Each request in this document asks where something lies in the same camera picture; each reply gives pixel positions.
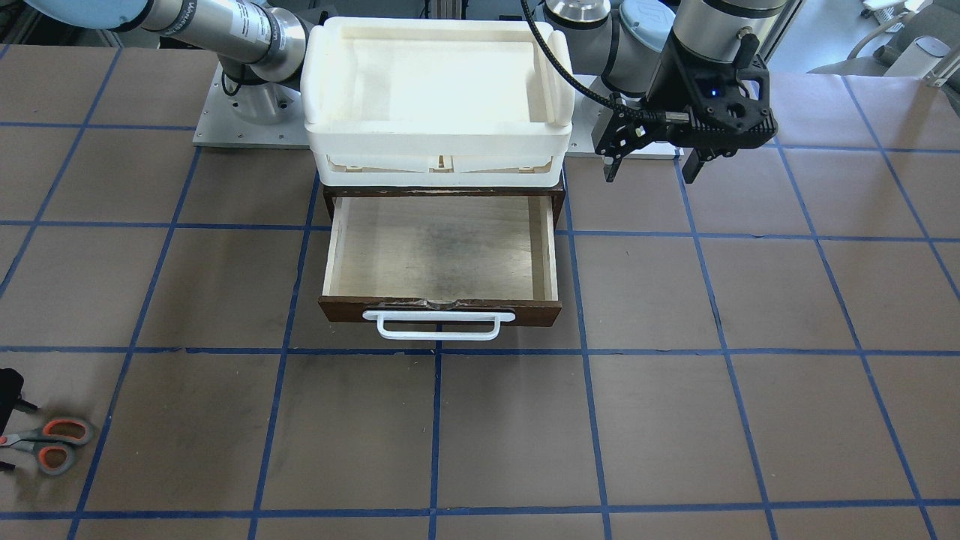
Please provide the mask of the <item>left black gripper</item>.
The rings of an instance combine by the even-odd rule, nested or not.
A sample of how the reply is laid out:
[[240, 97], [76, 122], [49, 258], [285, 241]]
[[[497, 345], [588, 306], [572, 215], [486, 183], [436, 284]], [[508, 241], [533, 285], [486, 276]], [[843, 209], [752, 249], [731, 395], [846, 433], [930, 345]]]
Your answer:
[[[733, 85], [734, 65], [713, 61], [686, 48], [679, 38], [669, 37], [663, 47], [650, 88], [646, 94], [648, 105], [654, 110], [691, 114], [691, 125], [672, 125], [667, 130], [667, 141], [675, 146], [691, 149], [682, 165], [682, 180], [686, 185], [695, 182], [707, 163], [717, 158], [717, 151], [735, 151], [737, 138], [720, 127], [707, 123], [707, 101], [716, 90], [725, 103], [725, 92]], [[661, 136], [661, 121], [646, 114], [639, 118], [621, 94], [610, 94], [615, 105], [633, 110], [631, 113], [605, 107], [591, 133], [595, 153], [603, 157], [604, 181], [613, 182], [623, 158], [654, 143]]]

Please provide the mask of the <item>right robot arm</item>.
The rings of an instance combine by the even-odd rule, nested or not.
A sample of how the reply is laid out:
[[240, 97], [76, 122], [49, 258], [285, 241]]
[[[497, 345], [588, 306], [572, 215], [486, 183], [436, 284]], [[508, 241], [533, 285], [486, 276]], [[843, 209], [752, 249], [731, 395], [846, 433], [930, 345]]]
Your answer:
[[[306, 187], [315, 171], [303, 127], [298, 84], [311, 22], [283, 7], [258, 1], [31, 1], [31, 9], [70, 26], [120, 33], [142, 29], [161, 38], [218, 55], [219, 92], [198, 126], [199, 143], [265, 151], [274, 164], [262, 185], [290, 180], [301, 164]], [[144, 286], [152, 296], [165, 257], [179, 233], [277, 233], [308, 235], [308, 218], [291, 225], [203, 224], [181, 219], [201, 156], [164, 154], [188, 129], [165, 120], [152, 124], [153, 95], [137, 97], [129, 117], [96, 122], [100, 102], [122, 59], [107, 52], [55, 47], [2, 52], [2, 236], [19, 242], [2, 257], [2, 349], [41, 351], [39, 332], [55, 334], [55, 348], [83, 353], [137, 351], [146, 311], [121, 304], [110, 287]], [[90, 143], [98, 163], [94, 181], [130, 185], [130, 201], [159, 197], [164, 185], [178, 188], [159, 202], [148, 220], [46, 218], [75, 154]]]

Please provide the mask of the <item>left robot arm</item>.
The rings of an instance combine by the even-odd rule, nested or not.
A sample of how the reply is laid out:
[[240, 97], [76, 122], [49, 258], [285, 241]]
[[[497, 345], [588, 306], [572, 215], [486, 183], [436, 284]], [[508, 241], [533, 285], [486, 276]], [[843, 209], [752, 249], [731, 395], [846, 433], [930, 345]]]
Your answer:
[[778, 132], [761, 45], [783, 1], [543, 1], [567, 40], [559, 75], [600, 107], [591, 140], [612, 182], [653, 143], [688, 149], [683, 181], [705, 163]]

